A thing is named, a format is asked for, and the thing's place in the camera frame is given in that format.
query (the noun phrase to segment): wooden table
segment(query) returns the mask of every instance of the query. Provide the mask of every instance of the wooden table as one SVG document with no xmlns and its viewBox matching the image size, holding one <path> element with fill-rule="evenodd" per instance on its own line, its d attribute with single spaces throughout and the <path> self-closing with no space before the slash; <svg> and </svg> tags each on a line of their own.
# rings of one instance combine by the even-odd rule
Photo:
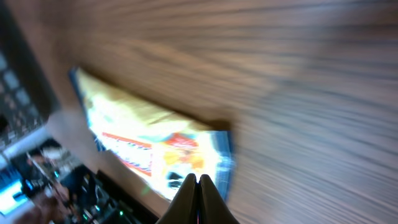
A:
<svg viewBox="0 0 398 224">
<path fill-rule="evenodd" d="M 8 0 L 63 111 L 48 129 L 161 215 L 98 154 L 67 71 L 233 123 L 241 223 L 397 223 L 398 3 Z"/>
</svg>

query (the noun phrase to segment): wooden surface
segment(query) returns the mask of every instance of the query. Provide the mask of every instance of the wooden surface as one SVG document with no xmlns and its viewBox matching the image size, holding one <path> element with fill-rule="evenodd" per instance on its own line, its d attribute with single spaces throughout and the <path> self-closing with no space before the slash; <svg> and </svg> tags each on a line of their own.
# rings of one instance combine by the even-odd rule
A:
<svg viewBox="0 0 398 224">
<path fill-rule="evenodd" d="M 65 111 L 78 110 L 67 70 L 80 64 L 171 108 L 230 120 L 228 206 L 241 223 L 398 223 L 398 3 L 7 2 Z M 64 144 L 89 141 L 79 119 L 79 129 L 52 127 L 69 134 Z M 87 145 L 76 151 L 86 164 L 164 213 L 167 203 L 139 195 L 139 180 Z"/>
</svg>

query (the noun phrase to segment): blurry background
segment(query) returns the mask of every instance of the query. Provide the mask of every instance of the blurry background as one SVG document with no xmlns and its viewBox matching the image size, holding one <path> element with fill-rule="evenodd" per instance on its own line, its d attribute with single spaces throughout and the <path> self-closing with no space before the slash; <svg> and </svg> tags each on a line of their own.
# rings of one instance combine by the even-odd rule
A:
<svg viewBox="0 0 398 224">
<path fill-rule="evenodd" d="M 241 223 L 395 223 L 398 3 L 5 0 L 62 110 L 47 131 L 156 215 L 168 203 L 98 154 L 67 77 L 81 65 L 233 123 Z"/>
</svg>

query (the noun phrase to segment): brown wood grain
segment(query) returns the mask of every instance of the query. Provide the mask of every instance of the brown wood grain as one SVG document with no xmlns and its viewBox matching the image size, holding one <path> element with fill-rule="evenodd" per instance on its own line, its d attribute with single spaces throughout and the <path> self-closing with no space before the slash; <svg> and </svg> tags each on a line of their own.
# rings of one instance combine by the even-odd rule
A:
<svg viewBox="0 0 398 224">
<path fill-rule="evenodd" d="M 97 155 L 71 112 L 72 65 L 201 119 L 230 120 L 228 206 L 241 223 L 398 222 L 396 1 L 7 3 L 66 111 L 49 129 L 156 214 L 167 203 L 140 195 L 136 176 Z"/>
</svg>

